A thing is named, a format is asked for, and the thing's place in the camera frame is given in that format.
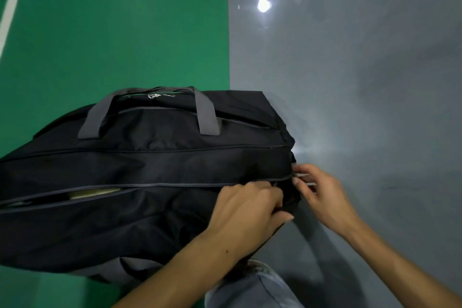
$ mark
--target person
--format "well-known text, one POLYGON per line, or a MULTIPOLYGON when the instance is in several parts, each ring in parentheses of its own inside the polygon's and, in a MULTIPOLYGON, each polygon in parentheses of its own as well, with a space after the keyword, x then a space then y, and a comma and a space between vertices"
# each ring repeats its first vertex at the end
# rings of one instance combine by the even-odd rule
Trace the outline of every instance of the person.
MULTIPOLYGON (((462 299, 387 245, 356 213, 341 183, 315 165, 293 167, 296 188, 318 220, 368 263, 404 307, 462 307, 462 299), (315 192, 306 183, 315 183, 315 192)), ((221 281, 239 259, 254 252, 284 223, 282 191, 266 181, 225 186, 207 229, 116 308, 186 308, 204 296, 205 307, 302 307, 269 267, 249 261, 249 274, 221 281)))

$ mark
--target white logo on bag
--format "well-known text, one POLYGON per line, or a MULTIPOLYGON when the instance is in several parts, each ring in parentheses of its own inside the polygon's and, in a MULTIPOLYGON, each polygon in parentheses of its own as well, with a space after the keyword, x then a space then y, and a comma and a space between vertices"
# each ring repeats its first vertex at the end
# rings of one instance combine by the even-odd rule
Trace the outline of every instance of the white logo on bag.
POLYGON ((164 96, 171 96, 172 98, 175 97, 175 95, 169 95, 169 94, 148 94, 147 97, 149 99, 154 99, 154 98, 158 98, 159 96, 161 95, 164 95, 164 96))

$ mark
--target person's left hand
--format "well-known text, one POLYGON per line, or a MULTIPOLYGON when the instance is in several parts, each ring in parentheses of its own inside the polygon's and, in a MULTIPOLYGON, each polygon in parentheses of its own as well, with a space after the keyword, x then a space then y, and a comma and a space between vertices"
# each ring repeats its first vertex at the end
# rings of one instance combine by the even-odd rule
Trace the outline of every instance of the person's left hand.
POLYGON ((283 224, 293 219, 279 211, 282 190, 267 181, 221 189, 207 229, 200 235, 214 239, 220 249, 234 256, 234 261, 255 251, 283 224))

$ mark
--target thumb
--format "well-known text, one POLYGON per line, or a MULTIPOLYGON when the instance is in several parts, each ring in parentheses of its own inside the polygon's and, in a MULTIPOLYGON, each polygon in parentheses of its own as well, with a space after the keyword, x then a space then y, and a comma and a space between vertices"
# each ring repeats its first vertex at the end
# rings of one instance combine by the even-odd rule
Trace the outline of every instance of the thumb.
POLYGON ((271 236, 273 236, 274 232, 282 226, 282 224, 290 222, 292 219, 293 215, 288 212, 279 211, 274 213, 269 219, 266 238, 269 239, 271 236))
POLYGON ((311 191, 311 189, 308 187, 308 185, 301 180, 300 178, 293 177, 292 182, 297 188, 298 191, 305 197, 306 201, 310 206, 313 206, 314 203, 317 201, 316 195, 311 191))

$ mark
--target hand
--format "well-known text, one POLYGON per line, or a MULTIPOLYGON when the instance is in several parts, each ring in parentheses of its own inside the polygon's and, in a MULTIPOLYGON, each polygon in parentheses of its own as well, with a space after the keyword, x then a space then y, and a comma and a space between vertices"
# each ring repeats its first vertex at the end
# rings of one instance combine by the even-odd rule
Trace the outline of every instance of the hand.
POLYGON ((267 181, 225 186, 218 195, 210 223, 200 236, 215 239, 213 242, 231 253, 237 262, 293 219, 283 211, 272 214, 275 207, 282 206, 282 196, 282 190, 271 187, 267 181))
POLYGON ((337 178, 313 164, 296 165, 293 171, 309 174, 293 178, 293 182, 322 224, 345 238, 362 223, 337 178), (316 194, 306 184, 312 182, 316 183, 316 194))

